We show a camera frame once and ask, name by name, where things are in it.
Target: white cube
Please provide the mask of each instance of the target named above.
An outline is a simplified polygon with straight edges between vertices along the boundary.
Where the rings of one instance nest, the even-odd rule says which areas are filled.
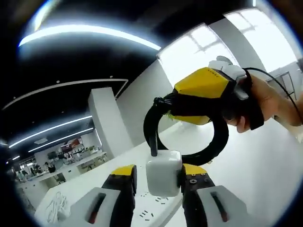
[[[178,195],[178,174],[182,169],[182,157],[176,150],[158,150],[146,163],[148,190],[151,195],[173,197]]]

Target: human hand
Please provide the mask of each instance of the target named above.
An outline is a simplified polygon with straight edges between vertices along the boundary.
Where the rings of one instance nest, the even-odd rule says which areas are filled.
[[[267,82],[255,76],[251,76],[251,80],[252,94],[261,108],[264,121],[267,121],[271,116],[278,112],[281,96],[271,86],[269,86]],[[237,126],[237,131],[239,133],[243,133],[250,129],[250,122],[244,116],[230,121],[226,120],[226,122],[230,125]]]

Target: black cable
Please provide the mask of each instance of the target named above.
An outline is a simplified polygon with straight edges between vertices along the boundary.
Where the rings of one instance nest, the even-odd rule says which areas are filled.
[[[299,115],[299,118],[300,118],[300,120],[301,120],[301,123],[302,123],[302,125],[303,125],[303,117],[302,117],[302,115],[301,115],[301,113],[300,113],[300,111],[299,111],[299,109],[298,109],[298,107],[297,107],[297,105],[295,104],[295,102],[294,102],[294,100],[293,100],[293,98],[291,98],[291,96],[290,96],[290,94],[287,92],[287,90],[283,87],[283,85],[276,79],[276,78],[274,78],[272,75],[270,75],[268,72],[265,72],[265,71],[263,71],[263,70],[261,70],[261,69],[257,69],[257,68],[253,68],[253,67],[248,67],[248,68],[243,68],[244,70],[255,70],[255,71],[259,71],[259,72],[262,72],[262,73],[264,73],[265,75],[268,75],[270,78],[272,78],[282,89],[283,89],[283,91],[287,94],[287,96],[289,97],[289,99],[290,99],[290,101],[293,103],[293,105],[294,105],[294,108],[295,108],[295,110],[297,111],[297,113],[298,113],[298,115]]]

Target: desk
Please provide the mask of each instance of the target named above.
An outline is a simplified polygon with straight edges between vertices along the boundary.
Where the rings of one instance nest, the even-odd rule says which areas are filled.
[[[195,126],[178,122],[160,133],[160,138],[168,148],[190,154],[206,147],[213,133],[212,123]],[[263,127],[242,134],[229,126],[229,135],[225,149],[212,164],[206,164],[203,168],[216,185],[225,186],[242,199],[251,215],[272,225],[288,207],[300,185],[303,148],[295,137],[273,119],[265,122]],[[138,186],[132,226],[165,226],[179,209],[181,195],[160,204],[148,194],[145,161],[149,155],[150,149],[144,142],[85,174],[51,188],[38,206],[35,218],[41,224],[47,224],[46,207],[57,192],[66,196],[70,206],[92,188],[101,187],[110,172],[117,167],[136,164]],[[150,221],[139,216],[143,209],[153,212],[154,217]],[[182,223],[185,223],[184,217],[178,215],[173,216],[168,225],[181,227]]]
[[[25,183],[17,184],[17,188],[23,189],[24,194],[36,209],[42,198],[46,195],[47,191],[54,185],[57,185],[57,181],[53,178],[54,176],[57,174],[63,174],[66,181],[71,180],[72,178],[81,175],[81,172],[78,169],[79,165],[103,156],[104,154],[106,154],[106,152],[98,151],[78,162],[70,165],[63,165],[60,169],[53,173],[45,171],[38,176],[30,178],[29,181]]]

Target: window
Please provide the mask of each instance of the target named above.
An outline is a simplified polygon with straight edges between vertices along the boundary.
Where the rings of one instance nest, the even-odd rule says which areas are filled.
[[[225,16],[246,37],[267,72],[297,61],[288,41],[260,10],[245,9]]]
[[[216,33],[202,24],[166,47],[158,57],[171,85],[175,86],[194,71],[207,67],[218,55],[225,56],[233,64],[239,65]]]

